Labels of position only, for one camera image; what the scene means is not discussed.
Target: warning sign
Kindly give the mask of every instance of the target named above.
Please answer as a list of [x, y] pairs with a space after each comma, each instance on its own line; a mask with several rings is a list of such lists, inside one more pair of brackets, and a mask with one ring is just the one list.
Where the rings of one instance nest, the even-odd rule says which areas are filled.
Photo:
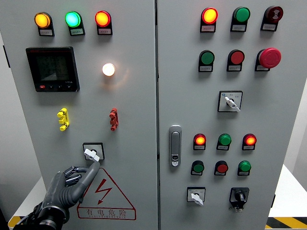
[[80, 219], [136, 220], [136, 210], [105, 169], [97, 176], [84, 194], [82, 204], [77, 206]]

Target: digital power meter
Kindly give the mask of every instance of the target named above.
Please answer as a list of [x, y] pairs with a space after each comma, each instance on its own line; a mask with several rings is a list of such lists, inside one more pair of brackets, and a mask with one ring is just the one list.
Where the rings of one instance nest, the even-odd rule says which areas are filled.
[[72, 47], [30, 47], [26, 53], [37, 92], [79, 91]]

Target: robotic hand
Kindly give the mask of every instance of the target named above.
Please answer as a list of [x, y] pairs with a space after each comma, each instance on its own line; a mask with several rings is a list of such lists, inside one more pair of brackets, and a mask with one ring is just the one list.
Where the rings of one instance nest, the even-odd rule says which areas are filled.
[[65, 172], [58, 172], [52, 179], [45, 199], [24, 217], [13, 230], [60, 230], [69, 220], [69, 208], [78, 201], [82, 203], [83, 194], [97, 175], [100, 167], [99, 157], [88, 149], [84, 152], [94, 163], [90, 168], [71, 166]]

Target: white switch knob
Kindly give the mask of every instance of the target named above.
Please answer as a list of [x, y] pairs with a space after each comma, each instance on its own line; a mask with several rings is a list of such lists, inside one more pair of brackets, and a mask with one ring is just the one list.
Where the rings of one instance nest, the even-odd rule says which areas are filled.
[[200, 199], [200, 196], [197, 195], [197, 194], [191, 194], [192, 196], [192, 199], [194, 200], [194, 202], [200, 206], [203, 206], [203, 202], [202, 200]]
[[227, 102], [227, 104], [233, 108], [234, 110], [236, 110], [237, 112], [240, 112], [240, 109], [238, 108], [238, 106], [236, 105], [236, 103], [234, 103], [233, 100], [229, 99], [228, 97], [225, 97], [225, 100]]

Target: electrical control cabinet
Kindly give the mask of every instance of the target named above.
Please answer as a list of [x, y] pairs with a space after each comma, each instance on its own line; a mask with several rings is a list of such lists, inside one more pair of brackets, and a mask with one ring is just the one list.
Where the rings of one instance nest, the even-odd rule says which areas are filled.
[[[265, 228], [306, 81], [305, 5], [303, 0], [158, 1], [161, 230]], [[261, 31], [270, 6], [280, 6], [283, 17], [276, 31]], [[245, 32], [230, 31], [238, 7], [250, 11], [249, 18], [241, 15], [248, 18]], [[207, 8], [218, 12], [214, 33], [200, 33]], [[255, 71], [258, 53], [269, 47], [281, 52], [280, 63]], [[204, 50], [214, 53], [212, 72], [199, 72]], [[244, 53], [241, 71], [226, 69], [233, 50]], [[218, 112], [220, 92], [230, 91], [243, 92], [242, 100], [229, 94], [240, 111], [232, 110], [221, 94], [221, 106], [228, 109]], [[168, 162], [171, 126], [182, 128], [178, 167]], [[206, 136], [205, 150], [193, 150], [198, 133]], [[220, 140], [222, 134], [231, 139]], [[247, 134], [256, 138], [243, 140]], [[225, 148], [217, 149], [217, 143]], [[190, 173], [195, 161], [203, 162], [202, 175]], [[215, 170], [219, 161], [227, 166]], [[206, 188], [203, 206], [187, 202], [188, 187]], [[232, 205], [236, 199], [242, 212]]]
[[[58, 171], [91, 164], [85, 160], [84, 143], [96, 143], [101, 159], [104, 154], [102, 169], [83, 203], [70, 208], [64, 230], [157, 229], [154, 9], [154, 0], [0, 1], [1, 34], [45, 185]], [[112, 15], [112, 34], [97, 34], [95, 15], [100, 11]], [[38, 32], [34, 18], [40, 12], [45, 13], [37, 24], [52, 17], [53, 36], [41, 36], [51, 33], [48, 28]], [[83, 28], [76, 27], [78, 20]], [[107, 29], [99, 30], [107, 34]], [[46, 84], [40, 78], [42, 92], [37, 92], [29, 47], [72, 47], [80, 90], [49, 88], [64, 87], [49, 76]], [[42, 71], [53, 61], [50, 68], [58, 74], [65, 66], [61, 55], [37, 58]], [[106, 63], [115, 67], [113, 76], [103, 74]]]

